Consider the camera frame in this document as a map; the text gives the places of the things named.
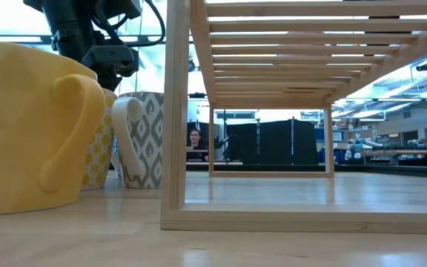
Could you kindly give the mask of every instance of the wooden floor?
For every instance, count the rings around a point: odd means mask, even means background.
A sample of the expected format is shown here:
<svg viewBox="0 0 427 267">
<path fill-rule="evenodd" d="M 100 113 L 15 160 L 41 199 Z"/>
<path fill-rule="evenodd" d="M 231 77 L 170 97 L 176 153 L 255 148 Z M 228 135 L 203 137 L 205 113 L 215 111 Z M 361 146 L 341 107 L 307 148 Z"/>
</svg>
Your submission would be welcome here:
<svg viewBox="0 0 427 267">
<path fill-rule="evenodd" d="M 427 205 L 427 179 L 366 176 L 339 174 L 336 201 Z M 206 199 L 205 177 L 190 175 L 188 198 Z M 277 202 L 324 203 L 319 180 L 295 180 L 296 196 L 285 181 L 269 181 L 262 189 L 259 179 L 219 179 L 214 201 L 260 202 L 270 191 Z M 347 183 L 356 190 L 346 193 Z M 82 192 L 78 203 L 0 216 L 0 266 L 427 267 L 427 235 L 160 231 L 159 196 L 124 189 L 111 175 L 105 190 Z"/>
</svg>

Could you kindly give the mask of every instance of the person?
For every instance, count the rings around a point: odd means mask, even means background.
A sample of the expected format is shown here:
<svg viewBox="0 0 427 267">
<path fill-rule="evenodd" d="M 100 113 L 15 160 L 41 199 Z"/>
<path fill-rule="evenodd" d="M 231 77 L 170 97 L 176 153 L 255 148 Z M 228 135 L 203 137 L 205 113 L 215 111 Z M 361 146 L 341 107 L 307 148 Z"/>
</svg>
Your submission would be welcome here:
<svg viewBox="0 0 427 267">
<path fill-rule="evenodd" d="M 208 161 L 208 153 L 204 152 L 207 150 L 206 146 L 202 143 L 202 133 L 197 130 L 193 129 L 189 132 L 189 143 L 187 147 L 187 161 L 188 160 L 195 160 L 200 159 L 202 161 Z"/>
</svg>

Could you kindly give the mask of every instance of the yellow mug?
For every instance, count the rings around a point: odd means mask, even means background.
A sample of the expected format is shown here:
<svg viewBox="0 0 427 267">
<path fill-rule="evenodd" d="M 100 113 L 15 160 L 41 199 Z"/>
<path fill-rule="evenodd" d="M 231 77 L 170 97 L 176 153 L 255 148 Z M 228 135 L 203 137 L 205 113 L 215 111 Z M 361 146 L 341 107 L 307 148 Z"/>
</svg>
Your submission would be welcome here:
<svg viewBox="0 0 427 267">
<path fill-rule="evenodd" d="M 0 42 L 0 214 L 77 201 L 104 108 L 92 70 Z"/>
</svg>

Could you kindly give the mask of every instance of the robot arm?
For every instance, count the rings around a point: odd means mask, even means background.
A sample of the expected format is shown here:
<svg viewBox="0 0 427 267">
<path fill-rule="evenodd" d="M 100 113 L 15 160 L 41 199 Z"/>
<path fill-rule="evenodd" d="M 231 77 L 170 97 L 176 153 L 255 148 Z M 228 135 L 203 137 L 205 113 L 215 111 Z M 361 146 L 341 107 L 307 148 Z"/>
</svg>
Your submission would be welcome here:
<svg viewBox="0 0 427 267">
<path fill-rule="evenodd" d="M 116 29 L 128 19 L 141 15 L 140 0 L 24 0 L 28 6 L 43 12 L 53 35 L 52 48 L 60 55 L 74 59 L 94 70 L 103 88 L 114 91 L 123 77 L 139 69 L 138 51 L 130 47 L 157 45 L 165 37 L 165 26 L 152 0 L 145 0 L 161 24 L 162 35 L 155 42 L 135 42 L 126 45 Z M 117 24 L 108 19 L 124 14 Z M 110 39 L 98 30 L 106 30 Z"/>
</svg>

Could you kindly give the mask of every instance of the wall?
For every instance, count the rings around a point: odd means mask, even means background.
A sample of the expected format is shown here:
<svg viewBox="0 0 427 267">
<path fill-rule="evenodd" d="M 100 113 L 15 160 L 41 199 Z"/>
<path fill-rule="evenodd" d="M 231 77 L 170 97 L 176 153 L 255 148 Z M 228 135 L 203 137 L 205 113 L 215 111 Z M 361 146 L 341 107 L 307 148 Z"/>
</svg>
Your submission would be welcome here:
<svg viewBox="0 0 427 267">
<path fill-rule="evenodd" d="M 427 128 L 427 109 L 415 108 L 411 110 L 411 118 L 404 119 L 403 112 L 387 117 L 388 121 L 376 125 L 378 134 L 395 134 L 407 131 L 418 131 L 418 138 L 425 138 Z"/>
</svg>

